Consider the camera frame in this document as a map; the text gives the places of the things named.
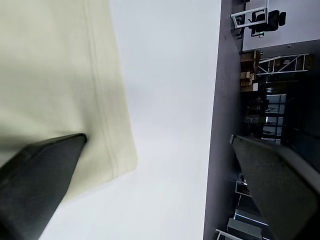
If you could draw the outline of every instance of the cream curtain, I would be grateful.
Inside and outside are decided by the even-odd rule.
[[[0,1],[0,161],[83,132],[65,199],[138,163],[108,0]]]

